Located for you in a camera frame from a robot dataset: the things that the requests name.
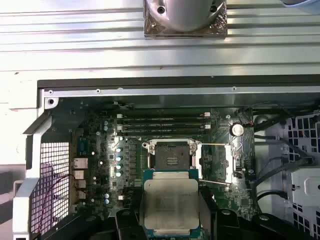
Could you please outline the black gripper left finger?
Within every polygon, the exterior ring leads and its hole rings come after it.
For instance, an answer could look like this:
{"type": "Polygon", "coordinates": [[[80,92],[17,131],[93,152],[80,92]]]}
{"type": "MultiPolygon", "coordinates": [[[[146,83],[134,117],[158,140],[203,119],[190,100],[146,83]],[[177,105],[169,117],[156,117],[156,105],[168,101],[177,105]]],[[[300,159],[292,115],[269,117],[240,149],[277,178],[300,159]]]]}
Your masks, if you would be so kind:
{"type": "Polygon", "coordinates": [[[144,240],[140,225],[141,189],[125,189],[121,208],[99,216],[91,210],[72,214],[41,235],[42,240],[144,240]]]}

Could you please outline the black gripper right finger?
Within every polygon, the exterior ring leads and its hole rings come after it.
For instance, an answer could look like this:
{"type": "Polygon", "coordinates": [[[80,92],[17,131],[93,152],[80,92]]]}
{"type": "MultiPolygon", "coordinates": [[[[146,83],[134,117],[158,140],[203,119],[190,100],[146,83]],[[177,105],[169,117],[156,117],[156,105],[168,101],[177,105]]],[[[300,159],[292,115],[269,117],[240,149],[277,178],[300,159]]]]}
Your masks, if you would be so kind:
{"type": "Polygon", "coordinates": [[[199,219],[211,240],[312,240],[287,221],[269,213],[255,214],[251,220],[233,210],[218,207],[207,186],[199,188],[199,219]]]}

